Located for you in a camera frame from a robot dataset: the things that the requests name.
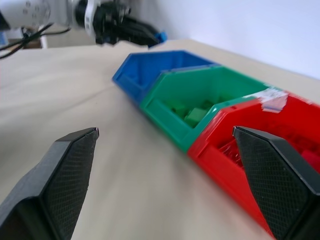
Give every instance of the white table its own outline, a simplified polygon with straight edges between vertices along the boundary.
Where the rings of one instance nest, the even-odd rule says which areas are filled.
[[[320,81],[191,40],[153,51],[177,49],[320,102]],[[24,50],[0,61],[0,202],[56,139],[99,127],[73,240],[271,240],[111,82],[140,51],[121,43]]]

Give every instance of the blue bin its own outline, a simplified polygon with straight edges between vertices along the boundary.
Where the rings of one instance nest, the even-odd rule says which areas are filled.
[[[113,76],[113,81],[139,105],[161,73],[216,65],[187,51],[131,53]]]

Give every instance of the white wall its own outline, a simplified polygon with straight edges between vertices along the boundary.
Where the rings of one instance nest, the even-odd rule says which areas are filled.
[[[192,38],[320,79],[320,0],[132,0],[170,39]]]

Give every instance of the red bin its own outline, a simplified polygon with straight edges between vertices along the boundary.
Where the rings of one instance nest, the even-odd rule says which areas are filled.
[[[188,155],[268,233],[270,228],[253,197],[232,136],[234,126],[269,132],[286,139],[320,173],[320,106],[289,93],[279,113],[263,111],[258,99],[223,108]]]

